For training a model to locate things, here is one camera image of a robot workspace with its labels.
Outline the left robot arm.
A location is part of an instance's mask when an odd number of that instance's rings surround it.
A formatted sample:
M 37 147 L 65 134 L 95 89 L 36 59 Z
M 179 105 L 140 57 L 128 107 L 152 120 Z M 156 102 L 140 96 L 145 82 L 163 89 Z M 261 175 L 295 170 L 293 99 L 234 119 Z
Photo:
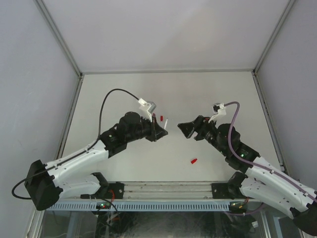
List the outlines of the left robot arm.
M 108 182 L 102 173 L 89 170 L 89 165 L 124 151 L 129 142 L 143 138 L 156 142 L 166 135 L 168 132 L 155 117 L 145 119 L 136 112 L 127 112 L 86 148 L 45 164 L 34 161 L 24 186 L 38 211 L 52 207 L 61 198 L 104 195 Z

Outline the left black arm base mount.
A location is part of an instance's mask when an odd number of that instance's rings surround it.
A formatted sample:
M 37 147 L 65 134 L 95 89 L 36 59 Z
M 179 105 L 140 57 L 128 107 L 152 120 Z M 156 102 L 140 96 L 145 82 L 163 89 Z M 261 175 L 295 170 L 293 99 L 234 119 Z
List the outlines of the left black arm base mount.
M 110 182 L 105 199 L 122 199 L 124 195 L 125 184 L 121 182 Z

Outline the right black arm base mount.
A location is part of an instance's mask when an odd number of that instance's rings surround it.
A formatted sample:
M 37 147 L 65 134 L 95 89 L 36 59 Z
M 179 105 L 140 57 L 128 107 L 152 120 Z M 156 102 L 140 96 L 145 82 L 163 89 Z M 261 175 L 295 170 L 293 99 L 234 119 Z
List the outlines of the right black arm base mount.
M 212 197 L 214 199 L 245 199 L 238 187 L 220 182 L 211 184 Z

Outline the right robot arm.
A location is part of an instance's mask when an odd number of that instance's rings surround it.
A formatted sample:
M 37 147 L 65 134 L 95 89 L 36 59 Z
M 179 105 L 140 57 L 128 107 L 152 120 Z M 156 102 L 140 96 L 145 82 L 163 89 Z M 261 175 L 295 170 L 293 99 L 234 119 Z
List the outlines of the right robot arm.
M 205 140 L 219 151 L 237 172 L 228 181 L 231 193 L 260 200 L 292 219 L 297 228 L 316 236 L 317 191 L 294 180 L 271 165 L 263 156 L 240 140 L 228 123 L 204 116 L 178 124 L 186 138 Z

